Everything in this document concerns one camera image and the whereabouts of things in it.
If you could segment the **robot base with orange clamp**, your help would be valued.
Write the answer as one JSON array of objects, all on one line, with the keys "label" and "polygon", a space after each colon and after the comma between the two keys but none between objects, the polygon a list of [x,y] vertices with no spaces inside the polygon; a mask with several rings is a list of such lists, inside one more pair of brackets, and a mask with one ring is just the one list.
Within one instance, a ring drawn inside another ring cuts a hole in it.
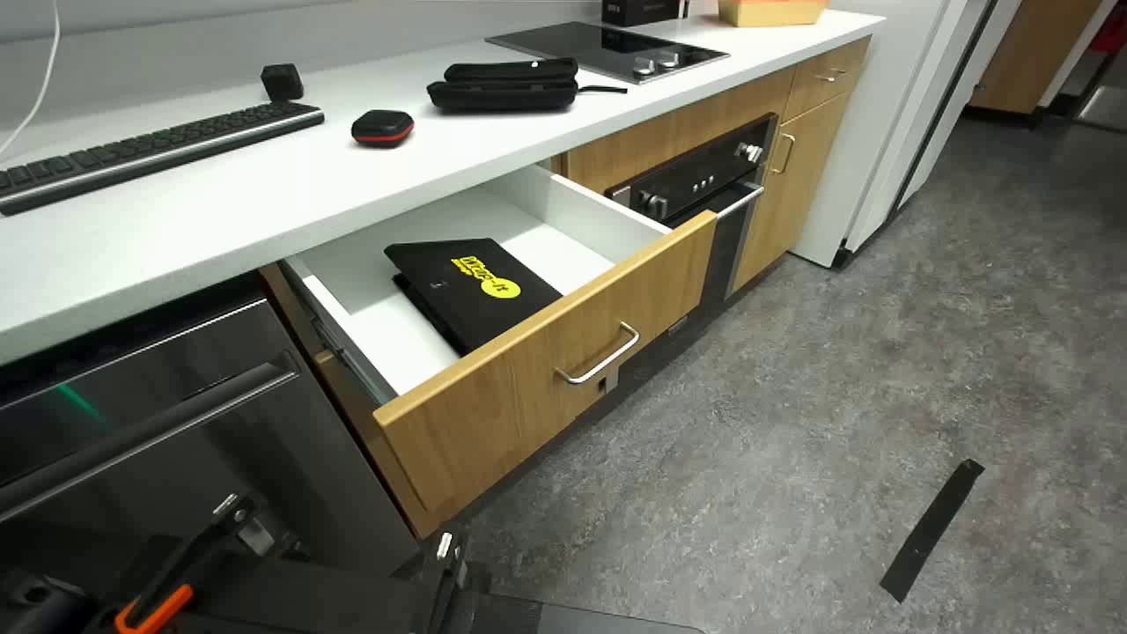
[{"label": "robot base with orange clamp", "polygon": [[8,516],[0,559],[0,634],[702,634],[498,597],[454,533],[391,574],[313,562],[244,498],[185,535]]}]

